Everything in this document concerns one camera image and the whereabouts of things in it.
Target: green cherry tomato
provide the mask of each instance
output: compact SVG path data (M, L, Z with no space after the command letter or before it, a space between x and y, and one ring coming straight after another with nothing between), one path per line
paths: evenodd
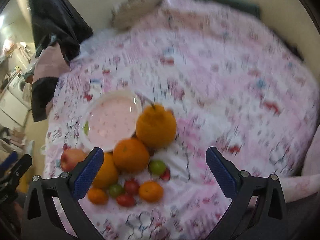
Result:
M88 136L88 132L89 132L89 122L86 121L84 126L83 126L83 131L84 131L84 134Z
M167 166L163 161L154 160L149 163L148 168L151 174L160 176L164 174L165 170L167 169Z
M120 195L124 194L124 188L119 184L113 184L109 187L109 195L112 198L116 198Z

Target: white appliance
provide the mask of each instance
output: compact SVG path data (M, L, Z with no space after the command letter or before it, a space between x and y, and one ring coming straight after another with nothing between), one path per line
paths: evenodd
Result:
M8 116L4 111L0 109L0 124L3 127L7 127L11 130L16 129L19 132L23 131L23 128L21 125L17 124L14 120L11 119L10 116Z
M24 126L29 109L22 104L9 90L0 100L0 109L19 125Z
M23 88L25 86L23 75L18 73L10 82L8 90L28 109L31 108L31 104L23 99Z

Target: fruit stem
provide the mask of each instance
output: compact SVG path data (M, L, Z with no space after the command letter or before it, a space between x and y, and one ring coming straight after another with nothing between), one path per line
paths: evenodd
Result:
M156 109L156 108L155 108L155 101L156 101L156 98L155 98L155 97L153 98L153 102L152 102L149 98L146 98L146 100L148 101L149 104L151 104L151 106L152 106L153 109Z

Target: clutter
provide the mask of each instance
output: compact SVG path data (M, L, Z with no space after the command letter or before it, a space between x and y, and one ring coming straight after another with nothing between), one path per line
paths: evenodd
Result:
M112 9L112 27L130 29L139 19L152 12L162 0L126 0Z

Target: pink bedsheet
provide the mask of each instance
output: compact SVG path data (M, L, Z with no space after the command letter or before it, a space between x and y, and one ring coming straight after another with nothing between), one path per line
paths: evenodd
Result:
M88 54L59 79L46 137L45 178L60 175L63 149L82 148L79 119L101 94L130 89L172 108L177 138L152 158L170 168L158 204L82 208L106 239L201 239L226 211L205 162L216 146L239 170L290 176L302 164L318 114L308 69L254 17L217 3L164 0L131 31L84 43ZM145 171L139 182L151 179ZM72 232L60 205L57 208Z

